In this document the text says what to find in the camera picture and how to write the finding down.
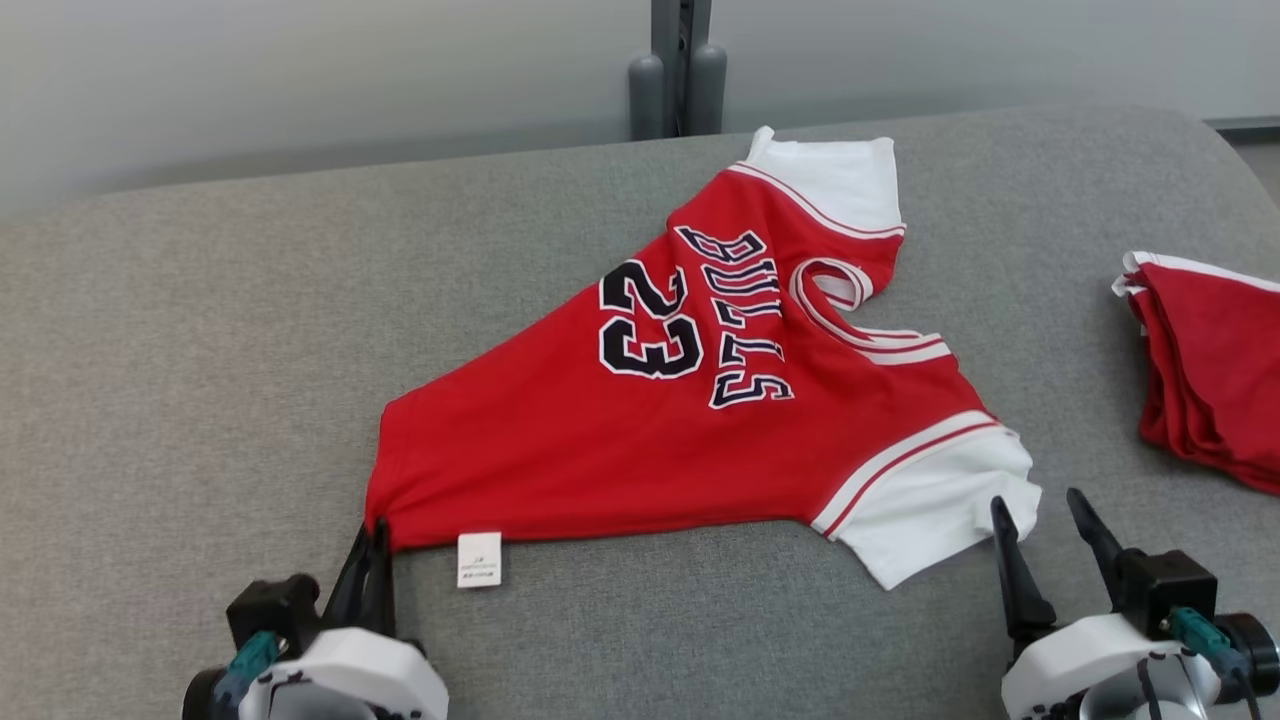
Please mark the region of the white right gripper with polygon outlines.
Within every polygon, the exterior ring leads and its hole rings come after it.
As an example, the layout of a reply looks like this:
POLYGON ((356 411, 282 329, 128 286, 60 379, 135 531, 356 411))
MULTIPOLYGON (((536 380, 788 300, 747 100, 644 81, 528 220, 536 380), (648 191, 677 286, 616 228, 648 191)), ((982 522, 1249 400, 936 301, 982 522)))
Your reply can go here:
MULTIPOLYGON (((1066 500, 1112 611, 1120 612, 1124 547, 1080 489, 1069 488, 1066 500)), ((989 510, 1005 626, 1019 656, 1001 682, 1009 720, 1208 720, 1222 689, 1208 660, 1176 641, 1147 638, 1117 614, 1057 630, 1056 611, 1027 566, 1004 498, 993 497, 989 510)))

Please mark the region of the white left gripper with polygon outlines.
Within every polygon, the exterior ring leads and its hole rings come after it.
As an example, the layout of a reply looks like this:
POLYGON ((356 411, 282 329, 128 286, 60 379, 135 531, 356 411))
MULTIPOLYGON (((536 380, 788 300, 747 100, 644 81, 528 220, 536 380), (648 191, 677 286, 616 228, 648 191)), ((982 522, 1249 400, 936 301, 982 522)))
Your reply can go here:
POLYGON ((448 689, 397 633, 390 528, 361 527, 330 593, 330 626, 298 659, 270 666, 239 703, 239 720, 447 720, 448 689))

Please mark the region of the red Bulls 23 jersey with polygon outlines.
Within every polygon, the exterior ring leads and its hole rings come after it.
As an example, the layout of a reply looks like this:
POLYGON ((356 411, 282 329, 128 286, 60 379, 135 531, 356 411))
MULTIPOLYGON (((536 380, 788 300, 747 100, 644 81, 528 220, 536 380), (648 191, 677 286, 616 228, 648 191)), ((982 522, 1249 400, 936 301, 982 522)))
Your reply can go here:
POLYGON ((938 334, 846 320, 906 227, 891 138, 769 127, 595 284, 389 402, 366 493, 394 550, 788 520, 886 589, 1042 491, 938 334))

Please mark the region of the red shorts white trim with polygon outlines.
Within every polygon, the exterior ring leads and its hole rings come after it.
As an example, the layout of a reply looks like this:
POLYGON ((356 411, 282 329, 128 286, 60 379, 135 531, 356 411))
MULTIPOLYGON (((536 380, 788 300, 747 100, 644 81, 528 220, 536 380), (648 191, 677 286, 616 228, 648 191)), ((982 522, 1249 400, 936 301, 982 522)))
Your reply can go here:
POLYGON ((1147 356, 1140 438, 1280 496, 1280 281, 1130 251, 1112 292, 1147 356))

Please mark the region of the grey cylinder post cap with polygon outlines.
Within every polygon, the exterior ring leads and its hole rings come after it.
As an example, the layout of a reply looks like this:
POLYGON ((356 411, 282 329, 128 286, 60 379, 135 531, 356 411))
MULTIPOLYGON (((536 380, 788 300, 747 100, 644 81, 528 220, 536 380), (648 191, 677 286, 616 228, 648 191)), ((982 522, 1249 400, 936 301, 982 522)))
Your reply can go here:
POLYGON ((713 44, 691 50, 685 85, 686 136, 718 135, 722 131, 727 60, 726 51, 713 44))
POLYGON ((666 137, 666 69, 654 54, 635 58, 627 68, 628 135, 634 142, 666 137))

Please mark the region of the grey metal partition post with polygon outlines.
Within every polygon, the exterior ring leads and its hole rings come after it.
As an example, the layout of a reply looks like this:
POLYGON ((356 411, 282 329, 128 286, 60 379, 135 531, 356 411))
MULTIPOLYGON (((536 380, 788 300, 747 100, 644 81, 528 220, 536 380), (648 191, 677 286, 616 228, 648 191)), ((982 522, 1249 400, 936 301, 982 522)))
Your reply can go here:
POLYGON ((646 0, 649 51, 666 69, 666 137, 685 136, 685 85, 692 49, 707 44, 713 0, 646 0))

